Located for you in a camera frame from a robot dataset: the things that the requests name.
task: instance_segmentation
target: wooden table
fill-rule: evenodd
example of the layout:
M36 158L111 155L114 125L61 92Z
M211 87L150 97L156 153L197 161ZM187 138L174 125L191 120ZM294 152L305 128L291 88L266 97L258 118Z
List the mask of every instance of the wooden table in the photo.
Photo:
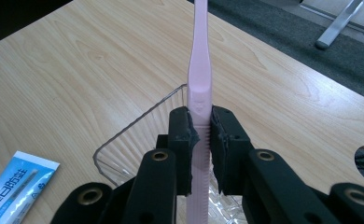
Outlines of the wooden table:
M16 150L59 170L24 223L49 223L76 187L96 181L92 155L187 81L193 5L76 0L0 41L0 174ZM214 104L255 147L278 152L306 184L364 186L364 97L209 16Z

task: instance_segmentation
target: screw hole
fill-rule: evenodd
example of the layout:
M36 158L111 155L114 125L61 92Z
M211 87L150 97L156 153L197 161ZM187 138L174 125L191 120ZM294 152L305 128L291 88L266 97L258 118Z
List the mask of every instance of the screw hole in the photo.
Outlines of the screw hole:
M259 157L259 159L263 160L263 161L273 161L274 160L274 155L270 152L266 152L266 151L259 151L257 153L257 156Z
M354 203L364 206L364 192L357 189L346 189L344 193Z
M162 152L162 151L160 151L160 152L155 152L155 153L153 153L153 155L152 155L152 159L153 159L154 161L165 161L165 160L167 160L167 158L168 158L168 154L167 154L167 153L165 153L165 152Z
M90 205L98 202L103 197L103 191L98 188L86 189L77 196L77 202Z

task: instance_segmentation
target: toothpaste tube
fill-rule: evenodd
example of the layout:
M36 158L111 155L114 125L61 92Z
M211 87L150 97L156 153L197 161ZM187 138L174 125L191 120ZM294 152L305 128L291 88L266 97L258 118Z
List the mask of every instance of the toothpaste tube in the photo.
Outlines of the toothpaste tube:
M0 175L0 224L19 224L59 163L17 151Z

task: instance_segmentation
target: clear plastic basket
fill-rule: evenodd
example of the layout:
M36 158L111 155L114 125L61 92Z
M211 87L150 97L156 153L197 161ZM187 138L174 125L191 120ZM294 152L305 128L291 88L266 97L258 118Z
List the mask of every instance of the clear plastic basket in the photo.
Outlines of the clear plastic basket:
M170 112L186 105L186 94L186 84L176 88L98 148L93 159L100 174L116 187L133 178L138 172L144 154L155 148L158 134L168 133ZM209 195L209 223L247 223L241 197L219 195L213 174ZM185 202L185 197L178 197L177 223L185 223Z

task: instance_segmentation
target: pink toothbrush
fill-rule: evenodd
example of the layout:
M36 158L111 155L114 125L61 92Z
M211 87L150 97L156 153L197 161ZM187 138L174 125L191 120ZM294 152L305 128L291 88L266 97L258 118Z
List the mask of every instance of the pink toothbrush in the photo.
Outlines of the pink toothbrush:
M208 49L207 7L207 0L194 1L194 34L188 77L188 109L200 141L193 149L192 194L187 198L188 224L208 223L212 74Z

